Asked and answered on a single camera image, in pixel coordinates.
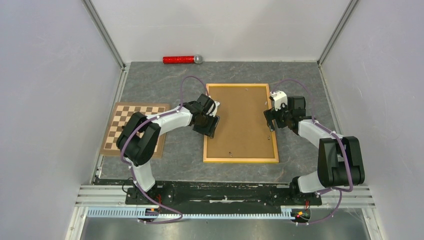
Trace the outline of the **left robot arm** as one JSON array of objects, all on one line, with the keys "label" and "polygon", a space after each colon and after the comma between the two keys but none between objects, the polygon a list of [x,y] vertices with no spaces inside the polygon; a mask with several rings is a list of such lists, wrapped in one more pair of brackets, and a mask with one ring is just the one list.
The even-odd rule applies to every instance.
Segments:
[{"label": "left robot arm", "polygon": [[157,114],[134,113],[123,126],[116,146],[121,160],[128,164],[137,196],[145,204],[153,203],[157,191],[153,186],[156,180],[150,160],[155,152],[159,137],[182,127],[192,127],[193,131],[213,138],[220,117],[217,115],[220,103],[206,94],[197,100],[183,102],[177,107]]}]

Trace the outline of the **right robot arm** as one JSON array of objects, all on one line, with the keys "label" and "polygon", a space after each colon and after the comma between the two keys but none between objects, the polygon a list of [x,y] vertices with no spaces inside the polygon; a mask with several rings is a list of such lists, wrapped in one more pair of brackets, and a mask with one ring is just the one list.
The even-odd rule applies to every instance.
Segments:
[{"label": "right robot arm", "polygon": [[332,190],[351,192],[365,182],[365,169],[359,139],[343,136],[319,123],[306,112],[303,96],[287,96],[283,91],[270,95],[273,107],[264,111],[270,131],[288,128],[318,149],[317,170],[293,178],[289,199],[302,204],[308,198]]}]

